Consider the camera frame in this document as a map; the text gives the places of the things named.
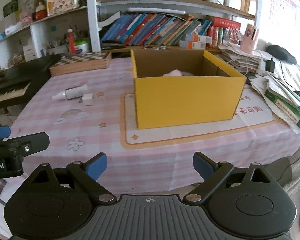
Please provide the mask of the white spray bottle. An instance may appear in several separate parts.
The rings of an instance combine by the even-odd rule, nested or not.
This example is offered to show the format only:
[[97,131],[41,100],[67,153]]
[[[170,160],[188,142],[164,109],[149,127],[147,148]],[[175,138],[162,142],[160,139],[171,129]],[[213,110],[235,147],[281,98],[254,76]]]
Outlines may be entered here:
[[88,93],[88,86],[78,86],[73,88],[68,88],[58,94],[52,96],[52,100],[71,100],[82,97],[84,94]]

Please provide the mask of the white charger plug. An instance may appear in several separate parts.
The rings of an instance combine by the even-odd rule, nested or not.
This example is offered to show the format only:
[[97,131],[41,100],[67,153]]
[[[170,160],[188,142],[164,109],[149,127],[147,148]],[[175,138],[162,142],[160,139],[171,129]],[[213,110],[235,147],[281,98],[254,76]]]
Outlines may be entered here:
[[93,103],[93,99],[94,99],[93,93],[84,94],[84,95],[80,98],[79,102],[82,102],[83,104],[89,105],[89,104],[92,104],[92,103]]

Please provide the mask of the yellow cardboard box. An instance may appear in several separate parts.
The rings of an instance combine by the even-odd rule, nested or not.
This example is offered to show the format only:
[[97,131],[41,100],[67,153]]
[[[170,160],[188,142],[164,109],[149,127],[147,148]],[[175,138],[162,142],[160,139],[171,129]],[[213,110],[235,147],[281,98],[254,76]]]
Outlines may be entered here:
[[[130,51],[139,129],[230,120],[246,78],[207,50]],[[182,76],[163,76],[175,69]]]

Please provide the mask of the pink plush toy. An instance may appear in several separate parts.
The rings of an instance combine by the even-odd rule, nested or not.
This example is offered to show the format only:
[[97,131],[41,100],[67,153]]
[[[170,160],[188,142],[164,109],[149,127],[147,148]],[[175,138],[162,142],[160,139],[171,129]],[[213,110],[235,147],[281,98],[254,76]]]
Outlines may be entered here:
[[182,76],[182,72],[179,71],[178,69],[175,69],[169,73],[164,74],[163,76]]

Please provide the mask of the black electronic keyboard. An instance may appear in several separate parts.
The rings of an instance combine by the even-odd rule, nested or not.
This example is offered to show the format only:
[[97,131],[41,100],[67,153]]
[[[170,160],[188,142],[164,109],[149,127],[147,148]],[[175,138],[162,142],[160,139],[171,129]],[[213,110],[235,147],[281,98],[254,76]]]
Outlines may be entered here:
[[27,104],[50,79],[61,55],[48,55],[0,72],[0,108]]

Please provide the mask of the pink checked tablecloth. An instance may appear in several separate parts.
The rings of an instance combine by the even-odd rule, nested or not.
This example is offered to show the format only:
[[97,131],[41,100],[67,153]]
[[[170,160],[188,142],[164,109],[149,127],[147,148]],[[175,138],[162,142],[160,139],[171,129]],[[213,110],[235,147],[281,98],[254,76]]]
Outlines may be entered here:
[[103,70],[52,77],[11,128],[13,137],[45,132],[47,150],[26,157],[24,172],[39,164],[65,167],[103,152],[107,170],[99,183],[113,193],[170,191],[201,181],[192,166],[199,151],[237,167],[277,161],[285,189],[300,188],[300,133],[284,124],[251,88],[233,119],[138,129],[132,63],[113,59]]

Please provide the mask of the white paper placemat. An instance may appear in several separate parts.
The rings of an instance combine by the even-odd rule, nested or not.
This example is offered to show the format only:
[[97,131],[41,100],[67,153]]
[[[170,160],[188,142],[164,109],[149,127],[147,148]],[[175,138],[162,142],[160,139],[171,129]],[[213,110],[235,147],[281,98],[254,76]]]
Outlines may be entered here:
[[245,86],[234,117],[231,120],[200,124],[138,129],[134,94],[123,93],[120,98],[120,140],[129,150],[182,144],[230,135],[277,123],[279,117],[268,107],[254,89]]

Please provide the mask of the wooden chess board box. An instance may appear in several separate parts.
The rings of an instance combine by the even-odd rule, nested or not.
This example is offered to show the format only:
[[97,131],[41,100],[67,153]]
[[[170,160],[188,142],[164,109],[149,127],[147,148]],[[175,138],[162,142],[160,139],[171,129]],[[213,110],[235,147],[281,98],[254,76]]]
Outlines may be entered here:
[[51,76],[85,72],[109,67],[111,52],[87,53],[62,58],[50,67]]

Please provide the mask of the green thick book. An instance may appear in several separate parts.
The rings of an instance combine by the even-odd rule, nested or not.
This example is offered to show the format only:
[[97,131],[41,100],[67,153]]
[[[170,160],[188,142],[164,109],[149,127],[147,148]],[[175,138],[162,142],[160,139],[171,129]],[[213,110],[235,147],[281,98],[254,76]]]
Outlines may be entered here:
[[269,92],[268,90],[265,91],[264,94],[272,103],[274,103],[281,111],[287,115],[290,120],[294,122],[300,128],[300,111],[290,105],[289,103],[285,102],[281,98],[277,97],[275,94]]

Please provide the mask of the green lid white jar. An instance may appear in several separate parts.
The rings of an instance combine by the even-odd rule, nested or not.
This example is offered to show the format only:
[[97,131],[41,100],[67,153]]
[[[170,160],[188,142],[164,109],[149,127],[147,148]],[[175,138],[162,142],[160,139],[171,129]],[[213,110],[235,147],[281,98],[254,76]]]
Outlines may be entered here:
[[82,55],[90,52],[90,44],[88,40],[77,40],[74,42],[74,48],[77,55]]

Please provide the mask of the black power adapter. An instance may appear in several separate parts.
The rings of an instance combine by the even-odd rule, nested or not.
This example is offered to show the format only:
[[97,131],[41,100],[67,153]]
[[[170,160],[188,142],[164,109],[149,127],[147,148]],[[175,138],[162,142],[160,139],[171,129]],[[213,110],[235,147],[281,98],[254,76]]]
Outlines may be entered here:
[[266,60],[265,70],[270,73],[275,73],[275,62],[273,60]]

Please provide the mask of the white bookshelf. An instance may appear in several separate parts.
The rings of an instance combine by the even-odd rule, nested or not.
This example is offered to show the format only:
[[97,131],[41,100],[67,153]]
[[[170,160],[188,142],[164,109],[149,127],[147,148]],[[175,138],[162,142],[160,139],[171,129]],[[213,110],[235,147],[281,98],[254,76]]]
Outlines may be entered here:
[[19,46],[12,42],[12,37],[23,30],[30,29],[31,43],[37,58],[44,54],[44,44],[50,37],[47,23],[54,18],[69,16],[80,22],[77,12],[84,11],[89,29],[93,51],[100,51],[100,31],[113,23],[124,12],[154,12],[172,15],[216,16],[232,19],[234,17],[255,21],[256,16],[227,7],[225,5],[202,0],[96,0],[93,4],[68,10],[25,25],[0,40],[0,59],[3,60]]

